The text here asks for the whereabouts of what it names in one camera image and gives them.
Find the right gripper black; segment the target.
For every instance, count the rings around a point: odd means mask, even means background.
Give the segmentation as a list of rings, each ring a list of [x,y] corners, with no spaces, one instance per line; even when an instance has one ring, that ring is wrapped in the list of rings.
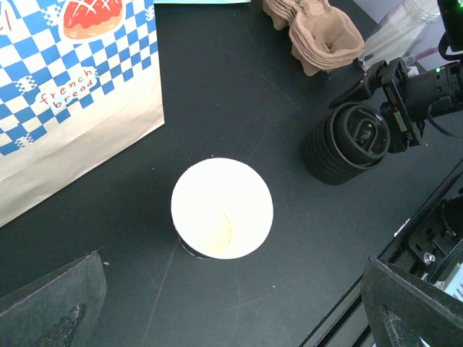
[[[450,64],[437,67],[414,77],[406,73],[401,58],[379,61],[346,92],[328,105],[335,108],[346,102],[360,102],[373,97],[381,87],[387,102],[381,113],[391,132],[390,153],[401,153],[423,143],[425,120],[451,112]]]

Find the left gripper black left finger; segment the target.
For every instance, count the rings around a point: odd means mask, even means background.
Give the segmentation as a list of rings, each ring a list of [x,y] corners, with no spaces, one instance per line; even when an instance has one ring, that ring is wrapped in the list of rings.
[[[86,346],[107,285],[92,252],[1,298],[2,346]]]

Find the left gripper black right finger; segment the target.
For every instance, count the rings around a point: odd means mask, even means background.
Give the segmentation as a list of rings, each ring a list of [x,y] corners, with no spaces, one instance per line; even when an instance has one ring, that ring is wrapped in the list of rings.
[[[368,258],[361,296],[377,346],[462,345],[462,302],[390,262]]]

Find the blue checkered paper bag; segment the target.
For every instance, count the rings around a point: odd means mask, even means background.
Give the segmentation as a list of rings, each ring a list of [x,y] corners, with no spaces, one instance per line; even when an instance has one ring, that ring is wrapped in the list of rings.
[[[152,1],[1,3],[1,223],[164,123]]]

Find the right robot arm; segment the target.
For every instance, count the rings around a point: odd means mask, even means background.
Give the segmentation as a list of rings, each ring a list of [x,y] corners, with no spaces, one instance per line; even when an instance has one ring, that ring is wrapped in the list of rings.
[[[462,2],[435,1],[434,4],[438,6],[445,29],[438,52],[448,64],[409,77],[403,58],[378,61],[353,87],[329,104],[330,108],[337,108],[347,102],[368,100],[381,88],[387,101],[381,105],[380,112],[391,133],[391,153],[421,145],[425,121],[441,133],[456,137],[435,123],[434,118],[462,110]]]

